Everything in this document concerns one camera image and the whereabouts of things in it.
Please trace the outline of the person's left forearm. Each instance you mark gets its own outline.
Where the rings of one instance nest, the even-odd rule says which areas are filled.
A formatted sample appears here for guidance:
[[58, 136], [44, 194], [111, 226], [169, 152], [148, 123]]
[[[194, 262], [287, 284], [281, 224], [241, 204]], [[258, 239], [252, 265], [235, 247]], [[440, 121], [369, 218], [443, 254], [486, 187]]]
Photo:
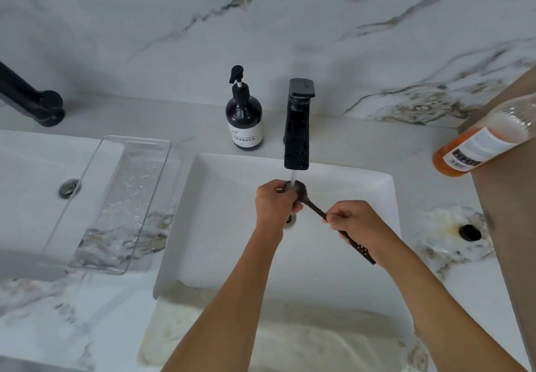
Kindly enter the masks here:
[[248, 372], [272, 260], [283, 223], [261, 221], [229, 277], [161, 372]]

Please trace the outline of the chrome sink drain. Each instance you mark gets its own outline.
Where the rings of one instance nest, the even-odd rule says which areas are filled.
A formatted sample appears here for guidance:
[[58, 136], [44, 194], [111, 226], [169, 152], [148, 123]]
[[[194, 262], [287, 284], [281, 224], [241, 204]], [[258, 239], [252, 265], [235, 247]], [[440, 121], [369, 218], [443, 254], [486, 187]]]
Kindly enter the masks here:
[[58, 189], [58, 196], [61, 199], [69, 200], [76, 196], [82, 189], [80, 179], [68, 179], [61, 184]]

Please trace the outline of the person's right hand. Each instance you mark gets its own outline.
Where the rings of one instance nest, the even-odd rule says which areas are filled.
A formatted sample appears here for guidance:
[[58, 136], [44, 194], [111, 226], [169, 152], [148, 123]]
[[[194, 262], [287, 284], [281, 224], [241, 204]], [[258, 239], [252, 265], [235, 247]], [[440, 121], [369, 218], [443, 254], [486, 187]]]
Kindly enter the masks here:
[[324, 222], [339, 234], [345, 232], [346, 240], [363, 246], [373, 258], [399, 241], [397, 234], [364, 200], [335, 203], [326, 213]]

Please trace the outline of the person's right forearm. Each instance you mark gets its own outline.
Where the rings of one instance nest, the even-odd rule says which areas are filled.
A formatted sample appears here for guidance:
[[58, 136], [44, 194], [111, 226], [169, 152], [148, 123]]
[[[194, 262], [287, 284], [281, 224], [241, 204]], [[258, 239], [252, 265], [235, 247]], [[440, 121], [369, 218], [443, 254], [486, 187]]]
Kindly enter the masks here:
[[438, 372], [527, 372], [396, 234], [380, 233], [365, 246], [398, 287]]

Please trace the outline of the black spotted spoon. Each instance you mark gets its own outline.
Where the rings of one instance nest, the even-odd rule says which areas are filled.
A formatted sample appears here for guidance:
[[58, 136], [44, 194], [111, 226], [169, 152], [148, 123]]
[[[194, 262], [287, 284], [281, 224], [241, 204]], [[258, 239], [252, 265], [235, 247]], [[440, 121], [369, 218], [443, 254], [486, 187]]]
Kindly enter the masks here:
[[[323, 220], [326, 219], [326, 213], [323, 212], [318, 206], [316, 206], [308, 197], [307, 195], [307, 189], [305, 187], [305, 184], [303, 184], [300, 181], [297, 180], [290, 180], [285, 182], [285, 185], [283, 186], [283, 192], [287, 192], [289, 190], [293, 190], [297, 194], [297, 202], [301, 203], [310, 209], [313, 210], [316, 214], [318, 214]], [[355, 249], [357, 252], [359, 252], [367, 261], [369, 261], [372, 265], [375, 265], [376, 262], [373, 260], [372, 256], [370, 255], [368, 249], [358, 243], [356, 243], [354, 240], [352, 240], [349, 236], [349, 234], [346, 231], [337, 230], [337, 232], [343, 236], [343, 238], [350, 244], [350, 246]]]

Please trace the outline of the orange liquid plastic bottle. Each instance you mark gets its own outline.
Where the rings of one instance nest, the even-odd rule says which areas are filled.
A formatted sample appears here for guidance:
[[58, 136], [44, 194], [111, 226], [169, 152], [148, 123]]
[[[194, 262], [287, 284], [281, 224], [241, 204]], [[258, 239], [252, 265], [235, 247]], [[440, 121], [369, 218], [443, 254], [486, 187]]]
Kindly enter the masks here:
[[459, 177], [536, 138], [536, 93], [508, 100], [432, 156], [436, 170]]

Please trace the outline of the black basin faucet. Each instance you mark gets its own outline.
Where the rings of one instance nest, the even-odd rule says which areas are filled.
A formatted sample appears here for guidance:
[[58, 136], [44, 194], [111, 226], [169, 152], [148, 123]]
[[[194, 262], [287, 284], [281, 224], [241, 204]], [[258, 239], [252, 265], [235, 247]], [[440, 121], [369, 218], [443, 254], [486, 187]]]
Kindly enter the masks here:
[[310, 102], [315, 97], [314, 82], [305, 78], [289, 81], [284, 134], [284, 166], [292, 171], [309, 168]]

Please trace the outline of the white rectangular sink basin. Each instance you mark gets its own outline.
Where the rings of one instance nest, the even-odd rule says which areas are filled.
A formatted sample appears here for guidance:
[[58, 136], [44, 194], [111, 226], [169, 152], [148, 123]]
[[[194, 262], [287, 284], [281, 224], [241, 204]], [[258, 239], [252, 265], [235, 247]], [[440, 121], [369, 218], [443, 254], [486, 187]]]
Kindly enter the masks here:
[[[153, 289], [157, 298], [175, 281], [218, 290], [235, 267], [255, 227], [258, 186], [290, 179], [280, 159], [200, 153], [188, 171]], [[298, 174], [314, 204], [326, 211], [339, 200], [367, 201], [399, 235], [392, 176], [338, 165], [310, 164]], [[310, 208], [285, 230], [266, 297], [330, 310], [368, 310], [388, 316], [402, 335], [413, 323], [400, 292]]]

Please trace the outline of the black angled faucet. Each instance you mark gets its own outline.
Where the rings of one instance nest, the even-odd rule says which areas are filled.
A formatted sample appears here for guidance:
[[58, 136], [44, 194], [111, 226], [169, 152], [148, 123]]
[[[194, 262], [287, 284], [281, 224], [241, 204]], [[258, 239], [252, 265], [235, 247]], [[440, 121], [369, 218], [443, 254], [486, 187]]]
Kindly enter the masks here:
[[0, 100], [39, 125], [50, 128], [65, 117], [63, 98], [56, 91], [38, 91], [0, 61]]

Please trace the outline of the brown cabinet panel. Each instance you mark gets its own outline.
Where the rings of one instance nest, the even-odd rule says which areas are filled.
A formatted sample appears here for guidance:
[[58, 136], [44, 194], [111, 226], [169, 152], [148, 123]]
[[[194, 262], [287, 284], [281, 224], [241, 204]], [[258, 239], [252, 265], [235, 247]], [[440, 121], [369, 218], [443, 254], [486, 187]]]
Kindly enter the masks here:
[[536, 137], [471, 175], [536, 372]]

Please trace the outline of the clear plastic tray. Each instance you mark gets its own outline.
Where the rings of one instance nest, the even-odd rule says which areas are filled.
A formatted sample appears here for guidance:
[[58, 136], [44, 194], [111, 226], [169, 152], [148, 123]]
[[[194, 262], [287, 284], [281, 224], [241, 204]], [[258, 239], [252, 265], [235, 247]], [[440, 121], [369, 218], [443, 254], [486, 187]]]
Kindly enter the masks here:
[[64, 270], [126, 273], [135, 256], [171, 142], [124, 136], [100, 140], [40, 260]]

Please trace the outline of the white sink with chrome drain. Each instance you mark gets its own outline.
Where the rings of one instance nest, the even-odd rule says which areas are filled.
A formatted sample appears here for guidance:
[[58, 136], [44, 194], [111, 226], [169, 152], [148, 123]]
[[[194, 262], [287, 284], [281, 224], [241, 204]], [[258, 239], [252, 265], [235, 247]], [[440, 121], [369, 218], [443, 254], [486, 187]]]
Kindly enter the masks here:
[[0, 280], [55, 281], [64, 269], [41, 253], [68, 202], [65, 181], [79, 179], [97, 139], [0, 129]]

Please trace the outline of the person's left hand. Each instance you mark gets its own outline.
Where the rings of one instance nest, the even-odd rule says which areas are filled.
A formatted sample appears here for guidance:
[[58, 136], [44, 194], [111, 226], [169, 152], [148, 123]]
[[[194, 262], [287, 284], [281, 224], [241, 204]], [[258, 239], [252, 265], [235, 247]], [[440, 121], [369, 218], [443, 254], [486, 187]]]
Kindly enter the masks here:
[[274, 215], [274, 180], [260, 186], [255, 198], [256, 228], [282, 232], [288, 217]]

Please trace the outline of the dark pump soap bottle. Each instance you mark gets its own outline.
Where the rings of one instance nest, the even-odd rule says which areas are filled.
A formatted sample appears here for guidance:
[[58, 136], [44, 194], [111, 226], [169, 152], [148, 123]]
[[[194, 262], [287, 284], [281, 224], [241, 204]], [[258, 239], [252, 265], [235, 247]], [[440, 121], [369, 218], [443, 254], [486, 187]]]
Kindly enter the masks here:
[[236, 147], [244, 151], [260, 148], [263, 139], [263, 110], [257, 98], [250, 95], [250, 89], [243, 82], [244, 68], [235, 65], [231, 69], [229, 83], [233, 97], [228, 101], [225, 113]]

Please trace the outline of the black bottle cap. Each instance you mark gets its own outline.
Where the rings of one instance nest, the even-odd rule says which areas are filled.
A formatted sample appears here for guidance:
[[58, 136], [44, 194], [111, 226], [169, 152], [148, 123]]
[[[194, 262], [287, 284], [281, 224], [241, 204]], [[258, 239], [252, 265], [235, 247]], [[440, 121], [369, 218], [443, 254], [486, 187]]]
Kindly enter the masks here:
[[463, 240], [468, 242], [476, 242], [482, 239], [482, 233], [479, 228], [471, 224], [460, 226], [458, 233]]

